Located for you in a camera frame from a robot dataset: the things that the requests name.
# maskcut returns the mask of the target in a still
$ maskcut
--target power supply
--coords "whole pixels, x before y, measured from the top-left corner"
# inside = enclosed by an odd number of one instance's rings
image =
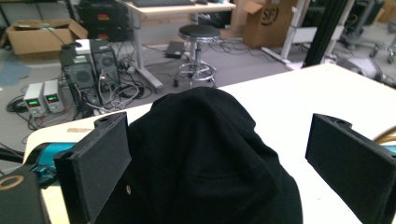
[[[58,80],[50,80],[44,83],[44,99],[47,102],[50,113],[64,111],[64,95],[59,88]]]
[[[47,105],[43,97],[44,83],[32,83],[27,88],[23,97],[29,112],[33,117],[39,118],[47,112]]]

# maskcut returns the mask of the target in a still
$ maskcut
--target desk leg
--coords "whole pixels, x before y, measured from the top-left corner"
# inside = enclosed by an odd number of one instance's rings
[[[143,64],[143,52],[142,52],[142,39],[141,39],[141,22],[140,14],[138,12],[130,9],[130,14],[132,14],[133,20],[133,30],[134,30],[134,47],[136,48],[136,63],[134,63],[134,68],[139,72],[142,77],[144,77],[149,84],[151,84],[155,91],[158,92],[163,88],[163,84],[152,75]]]

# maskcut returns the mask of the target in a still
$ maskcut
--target white table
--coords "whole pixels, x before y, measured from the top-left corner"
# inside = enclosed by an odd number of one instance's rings
[[[134,63],[134,68],[154,87],[155,91],[162,89],[163,84],[145,68],[143,63],[142,39],[140,34],[141,20],[166,15],[191,14],[191,22],[197,23],[197,14],[200,12],[229,11],[235,8],[235,5],[231,3],[208,3],[207,5],[197,4],[182,7],[135,7],[132,3],[122,2],[121,0],[119,2],[128,7],[131,15],[130,19],[134,30],[134,46],[136,47],[136,63]]]
[[[352,123],[355,131],[373,139],[396,124],[394,89],[333,64],[220,89],[233,95],[256,120],[256,133],[278,153],[281,164],[295,178],[304,223],[360,223],[304,158],[312,114],[344,119]],[[138,119],[149,108],[150,105],[142,105],[127,109],[128,122]],[[29,136],[26,152],[43,142],[77,142],[93,129],[97,118],[40,129]],[[50,187],[43,194],[52,223],[67,223],[60,188]]]

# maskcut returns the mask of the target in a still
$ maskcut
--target chair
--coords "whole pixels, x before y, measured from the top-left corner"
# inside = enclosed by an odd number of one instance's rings
[[[183,63],[175,75],[174,86],[178,86],[177,77],[183,77],[190,81],[190,88],[193,81],[211,81],[215,84],[216,68],[201,61],[201,44],[216,42],[220,39],[219,29],[209,25],[191,24],[181,27],[178,35],[191,43],[196,43],[195,58],[193,62]]]

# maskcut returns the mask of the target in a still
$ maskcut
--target metal desk leg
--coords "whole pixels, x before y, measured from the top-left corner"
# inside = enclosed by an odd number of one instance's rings
[[[138,12],[135,12],[132,9],[130,9],[130,14],[132,14],[134,47],[136,48],[136,63],[134,63],[134,68],[136,68],[139,74],[142,75],[142,77],[154,87],[156,92],[158,92],[163,88],[163,84],[154,75],[152,75],[143,64],[140,15]]]
[[[296,30],[298,28],[297,26],[302,17],[302,12],[304,11],[304,7],[305,5],[309,5],[310,2],[311,2],[310,0],[299,0],[297,2],[296,10],[294,11],[293,18],[291,19],[290,27],[286,36],[285,43],[283,44],[283,49],[281,54],[279,55],[268,48],[262,48],[264,52],[273,56],[277,60],[280,60],[282,63],[291,63],[291,61],[288,60],[290,47],[296,35]]]

